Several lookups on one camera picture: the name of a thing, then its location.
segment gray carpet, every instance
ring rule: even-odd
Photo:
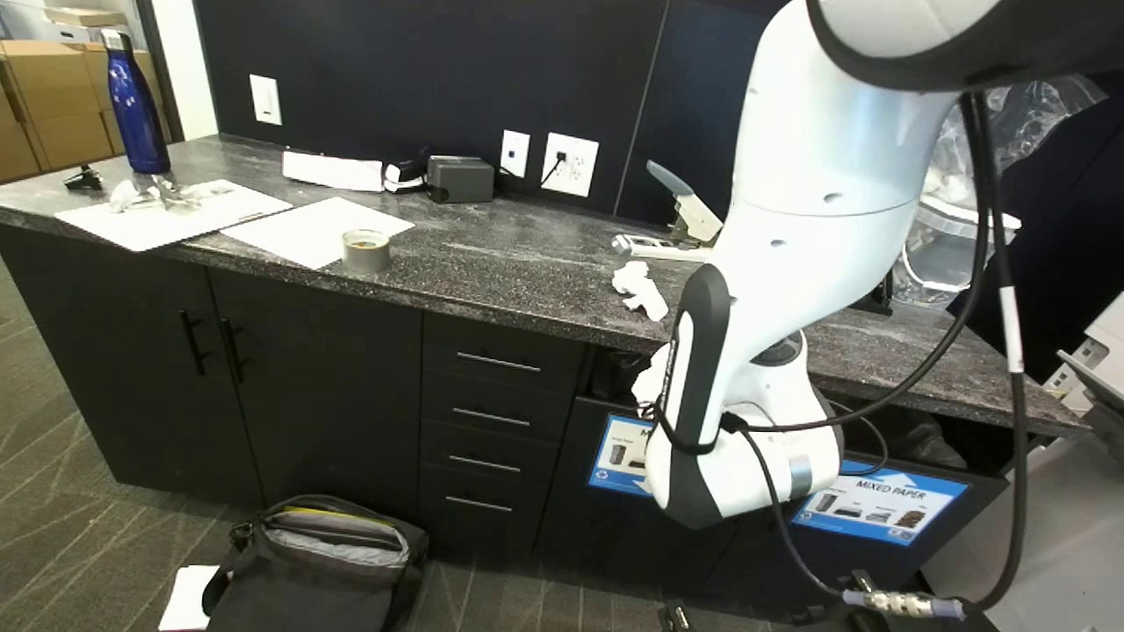
[[[157,630],[180,564],[219,562],[237,515],[114,484],[0,263],[0,632]],[[543,571],[434,562],[418,632],[657,632],[657,601]],[[693,612],[701,632],[767,632]]]

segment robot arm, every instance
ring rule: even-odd
[[[768,507],[751,445],[719,429],[822,421],[799,330],[866,295],[914,225],[957,86],[1124,58],[1112,0],[792,0],[767,27],[740,110],[733,193],[714,263],[675,319],[647,481],[707,528]],[[778,500],[838,472],[833,429],[758,434]]]

